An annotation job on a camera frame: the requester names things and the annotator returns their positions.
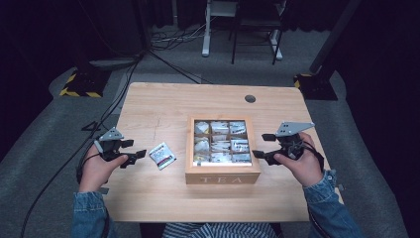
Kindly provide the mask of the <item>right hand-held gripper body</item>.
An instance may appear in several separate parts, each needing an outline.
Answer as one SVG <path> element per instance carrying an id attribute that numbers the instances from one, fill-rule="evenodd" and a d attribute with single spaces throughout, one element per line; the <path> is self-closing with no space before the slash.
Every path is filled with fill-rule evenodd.
<path id="1" fill-rule="evenodd" d="M 313 122 L 282 122 L 274 134 L 275 139 L 281 146 L 278 153 L 297 161 L 305 150 L 315 152 L 315 149 L 310 144 L 304 142 L 299 135 L 300 132 L 314 126 L 315 124 Z"/>

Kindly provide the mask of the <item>black yellow striped stand base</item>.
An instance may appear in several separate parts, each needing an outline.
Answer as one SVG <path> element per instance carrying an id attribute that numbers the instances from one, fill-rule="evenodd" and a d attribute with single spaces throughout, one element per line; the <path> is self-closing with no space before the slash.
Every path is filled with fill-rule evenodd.
<path id="1" fill-rule="evenodd" d="M 75 69 L 59 95 L 93 98 L 102 97 L 110 74 L 110 71 L 102 69 L 94 69 L 92 72 L 82 72 Z"/>
<path id="2" fill-rule="evenodd" d="M 329 80 L 315 74 L 299 73 L 293 77 L 293 83 L 306 100 L 337 100 L 338 97 Z"/>

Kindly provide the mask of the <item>wooden tea box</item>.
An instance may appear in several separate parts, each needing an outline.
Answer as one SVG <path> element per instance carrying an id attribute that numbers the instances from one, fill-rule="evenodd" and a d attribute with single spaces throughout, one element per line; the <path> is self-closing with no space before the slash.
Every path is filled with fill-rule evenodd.
<path id="1" fill-rule="evenodd" d="M 245 120 L 250 142 L 252 164 L 245 166 L 196 167 L 193 165 L 193 137 L 196 120 Z M 252 120 L 247 116 L 226 115 L 195 115 L 188 118 L 187 148 L 185 163 L 185 179 L 187 184 L 246 184 L 255 183 L 260 174 L 261 166 L 252 153 L 256 147 Z"/>

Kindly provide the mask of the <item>slanted black stand pole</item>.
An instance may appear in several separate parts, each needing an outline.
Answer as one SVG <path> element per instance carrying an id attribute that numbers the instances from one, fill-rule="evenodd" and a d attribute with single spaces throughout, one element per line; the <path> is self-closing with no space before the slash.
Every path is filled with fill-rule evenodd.
<path id="1" fill-rule="evenodd" d="M 312 73 L 318 73 L 321 70 L 322 66 L 325 64 L 325 61 L 327 60 L 327 56 L 333 50 L 333 47 L 339 40 L 340 35 L 345 30 L 346 26 L 352 19 L 354 13 L 356 12 L 361 2 L 362 0 L 349 1 L 348 5 L 344 9 L 343 13 L 341 14 L 340 18 L 338 19 L 337 23 L 332 29 L 329 37 L 327 38 L 321 50 L 317 54 L 315 60 L 310 65 L 309 70 Z"/>

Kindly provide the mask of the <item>black metal chair frame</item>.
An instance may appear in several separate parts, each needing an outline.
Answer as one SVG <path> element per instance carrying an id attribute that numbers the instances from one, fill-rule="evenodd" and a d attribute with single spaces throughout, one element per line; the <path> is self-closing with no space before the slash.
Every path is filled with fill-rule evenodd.
<path id="1" fill-rule="evenodd" d="M 233 39 L 231 64 L 235 63 L 238 46 L 271 47 L 273 52 L 272 64 L 282 59 L 280 41 L 283 33 L 282 15 L 286 2 L 282 0 L 238 0 L 236 4 L 233 27 L 229 39 Z M 265 32 L 263 43 L 239 42 L 240 32 Z"/>

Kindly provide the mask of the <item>white tea bag sachet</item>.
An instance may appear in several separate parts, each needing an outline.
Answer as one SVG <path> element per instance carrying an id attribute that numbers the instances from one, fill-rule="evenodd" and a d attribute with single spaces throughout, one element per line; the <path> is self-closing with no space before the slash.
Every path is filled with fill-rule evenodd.
<path id="1" fill-rule="evenodd" d="M 161 171 L 176 160 L 175 154 L 169 148 L 169 146 L 162 142 L 154 147 L 149 152 L 150 157 L 156 163 L 157 168 Z"/>

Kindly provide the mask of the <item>person's left hand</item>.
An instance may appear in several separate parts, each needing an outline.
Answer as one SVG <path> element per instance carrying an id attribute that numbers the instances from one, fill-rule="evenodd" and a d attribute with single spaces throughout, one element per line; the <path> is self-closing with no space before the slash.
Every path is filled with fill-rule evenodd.
<path id="1" fill-rule="evenodd" d="M 98 154 L 97 148 L 91 146 L 86 154 L 86 162 L 83 166 L 83 174 L 78 191 L 98 191 L 113 171 L 123 165 L 127 160 L 128 157 L 122 155 L 111 162 L 106 162 Z"/>

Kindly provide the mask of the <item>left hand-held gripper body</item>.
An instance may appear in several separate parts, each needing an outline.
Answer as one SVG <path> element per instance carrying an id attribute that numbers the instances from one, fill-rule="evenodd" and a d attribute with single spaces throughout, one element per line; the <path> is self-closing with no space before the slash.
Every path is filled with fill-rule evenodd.
<path id="1" fill-rule="evenodd" d="M 98 137 L 94 141 L 94 145 L 100 156 L 106 162 L 110 162 L 120 156 L 119 149 L 121 148 L 122 140 L 125 140 L 123 134 L 116 127 L 112 127 L 102 136 Z"/>

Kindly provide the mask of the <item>group of tea bag packets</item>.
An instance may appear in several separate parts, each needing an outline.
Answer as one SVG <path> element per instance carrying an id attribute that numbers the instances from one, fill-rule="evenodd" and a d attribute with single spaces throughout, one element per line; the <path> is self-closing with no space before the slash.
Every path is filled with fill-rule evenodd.
<path id="1" fill-rule="evenodd" d="M 196 120 L 193 165 L 196 167 L 252 164 L 245 120 Z"/>

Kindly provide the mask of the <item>person's right hand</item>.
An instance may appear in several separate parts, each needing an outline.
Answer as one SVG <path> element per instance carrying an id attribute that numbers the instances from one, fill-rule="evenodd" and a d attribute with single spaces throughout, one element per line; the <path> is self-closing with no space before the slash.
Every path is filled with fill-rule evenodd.
<path id="1" fill-rule="evenodd" d="M 274 158 L 287 167 L 294 177 L 305 187 L 318 183 L 323 178 L 320 164 L 313 152 L 304 150 L 297 160 L 291 160 L 282 154 L 275 154 Z"/>

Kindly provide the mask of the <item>white desk frame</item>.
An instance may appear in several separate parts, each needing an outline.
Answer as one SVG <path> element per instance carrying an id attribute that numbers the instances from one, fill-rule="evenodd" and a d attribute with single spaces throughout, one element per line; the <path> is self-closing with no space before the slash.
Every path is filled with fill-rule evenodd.
<path id="1" fill-rule="evenodd" d="M 205 32 L 202 45 L 201 54 L 206 58 L 210 55 L 210 40 L 211 40 L 211 21 L 217 17 L 231 17 L 235 16 L 237 0 L 206 0 L 205 8 Z M 268 44 L 275 53 L 275 59 L 281 60 L 281 51 L 276 51 L 275 47 L 280 41 L 280 31 L 273 30 L 268 34 Z"/>

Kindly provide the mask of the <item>person's striped shirt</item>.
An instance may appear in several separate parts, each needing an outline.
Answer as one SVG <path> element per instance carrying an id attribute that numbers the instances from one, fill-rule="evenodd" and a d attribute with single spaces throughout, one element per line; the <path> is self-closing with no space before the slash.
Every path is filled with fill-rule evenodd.
<path id="1" fill-rule="evenodd" d="M 167 223 L 162 238 L 276 238 L 269 223 Z"/>

